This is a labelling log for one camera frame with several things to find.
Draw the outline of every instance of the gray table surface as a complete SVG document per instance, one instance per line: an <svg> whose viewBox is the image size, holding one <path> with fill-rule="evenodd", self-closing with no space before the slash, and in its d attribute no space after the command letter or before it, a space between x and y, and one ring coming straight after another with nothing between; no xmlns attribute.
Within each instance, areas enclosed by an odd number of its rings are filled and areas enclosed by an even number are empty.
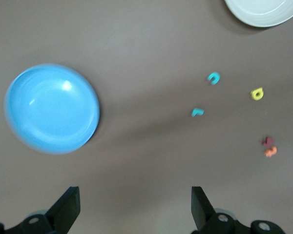
<svg viewBox="0 0 293 234"><path fill-rule="evenodd" d="M28 148L4 118L12 80L41 63L77 70L100 98L98 130L70 154ZM253 28L222 0L0 0L0 222L69 186L82 203L70 234L189 234L191 186L293 234L293 18Z"/></svg>

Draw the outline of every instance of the small plastic toy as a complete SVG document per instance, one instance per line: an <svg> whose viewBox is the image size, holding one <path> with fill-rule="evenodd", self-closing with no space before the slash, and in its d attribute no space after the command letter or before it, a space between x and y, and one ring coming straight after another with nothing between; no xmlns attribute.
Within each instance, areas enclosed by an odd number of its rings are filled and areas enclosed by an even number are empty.
<svg viewBox="0 0 293 234"><path fill-rule="evenodd" d="M271 156L274 156L276 153L277 153L277 147L272 146L272 148L270 150L265 151L265 156L271 157Z"/></svg>
<svg viewBox="0 0 293 234"><path fill-rule="evenodd" d="M265 141L262 142L262 145L265 146L267 149L270 148L270 146L274 143L274 139L271 137L267 136Z"/></svg>
<svg viewBox="0 0 293 234"><path fill-rule="evenodd" d="M252 90L251 96L255 101L262 99L262 97L264 96L263 88L261 87L261 88Z"/></svg>
<svg viewBox="0 0 293 234"><path fill-rule="evenodd" d="M215 85L218 83L218 81L220 80L220 75L218 72L213 72L211 73L208 77L207 77L208 80L211 80L211 84L212 85Z"/></svg>
<svg viewBox="0 0 293 234"><path fill-rule="evenodd" d="M194 108L191 115L192 115L192 117L195 117L195 116L201 116L202 114L204 114L203 109Z"/></svg>

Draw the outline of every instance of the silver screw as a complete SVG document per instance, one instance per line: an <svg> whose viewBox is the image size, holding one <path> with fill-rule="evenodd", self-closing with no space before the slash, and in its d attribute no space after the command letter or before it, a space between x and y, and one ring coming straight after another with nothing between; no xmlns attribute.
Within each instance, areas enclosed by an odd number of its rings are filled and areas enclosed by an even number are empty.
<svg viewBox="0 0 293 234"><path fill-rule="evenodd" d="M270 231L270 227L267 223L259 223L258 226L260 229L262 229L264 231Z"/></svg>
<svg viewBox="0 0 293 234"><path fill-rule="evenodd" d="M218 219L222 222L228 222L228 220L229 220L228 217L223 214L219 215Z"/></svg>

